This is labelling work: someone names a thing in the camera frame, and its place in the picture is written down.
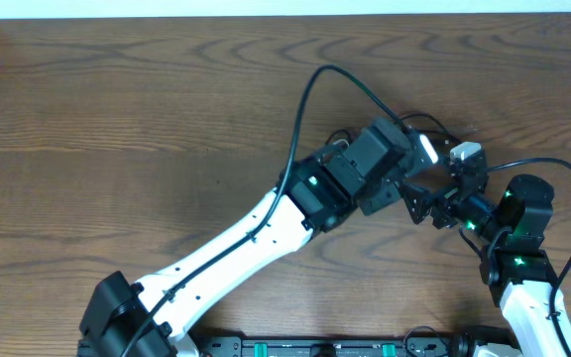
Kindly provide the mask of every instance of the tabletop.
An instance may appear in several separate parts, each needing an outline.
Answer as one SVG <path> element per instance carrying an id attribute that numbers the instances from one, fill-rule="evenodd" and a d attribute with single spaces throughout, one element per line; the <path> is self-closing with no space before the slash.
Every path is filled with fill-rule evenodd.
<path id="1" fill-rule="evenodd" d="M 298 99 L 322 63 L 398 113 L 425 111 L 489 164 L 571 162 L 571 15 L 0 21 L 0 356 L 72 356 L 94 286 L 194 251 L 277 181 Z M 298 156 L 383 113 L 326 73 Z M 416 128 L 433 128 L 415 119 Z M 494 173 L 499 199 L 530 173 L 555 188 L 543 244 L 571 253 L 571 173 Z M 507 326 L 457 231 L 402 204 L 356 212 L 212 307 L 203 330 L 402 336 L 416 325 Z M 571 319 L 571 272 L 563 292 Z"/>

